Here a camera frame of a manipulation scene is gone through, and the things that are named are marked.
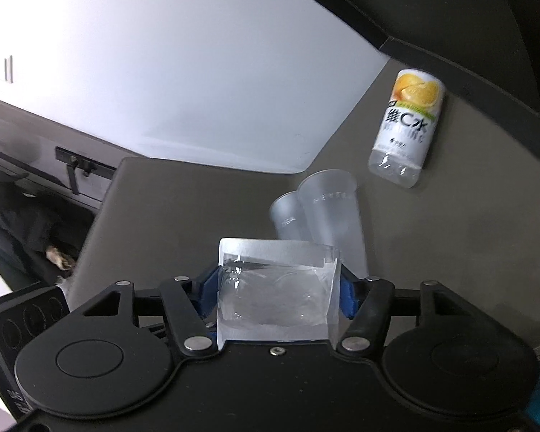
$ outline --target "black door latch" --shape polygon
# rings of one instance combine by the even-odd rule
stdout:
[[[94,174],[108,180],[112,180],[114,172],[116,172],[115,167],[111,167],[85,156],[81,156],[80,154],[73,153],[72,151],[68,151],[61,147],[56,147],[56,159],[66,164],[68,181],[73,194],[80,194],[80,191],[78,190],[78,182],[76,180],[77,168],[82,170],[82,175],[84,177]]]

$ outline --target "clear plastic bag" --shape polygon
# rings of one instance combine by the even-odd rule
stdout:
[[[337,339],[340,258],[286,240],[220,241],[217,339]]]

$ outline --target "frosted plastic cup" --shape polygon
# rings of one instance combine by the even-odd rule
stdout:
[[[358,278],[368,276],[364,234],[356,199],[357,184],[345,170],[307,177],[298,187],[312,240],[340,251],[342,263]]]
[[[312,240],[298,192],[283,194],[270,206],[270,218],[281,240]]]

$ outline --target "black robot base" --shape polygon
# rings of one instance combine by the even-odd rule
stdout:
[[[353,321],[335,349],[227,342],[218,351],[203,321],[217,277],[140,291],[118,281],[69,314],[57,288],[0,301],[0,378],[15,376],[0,393],[23,402],[18,417],[30,410],[12,431],[539,430],[521,413],[539,374],[532,349],[436,281],[400,290],[343,268],[341,307]],[[12,350],[4,324],[22,331],[23,313],[44,331]],[[140,328],[140,316],[163,323]],[[416,328],[384,347],[392,316],[416,317]]]

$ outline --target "bottle label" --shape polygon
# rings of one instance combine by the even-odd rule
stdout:
[[[404,69],[392,90],[373,149],[422,167],[440,115],[444,85],[433,76]]]

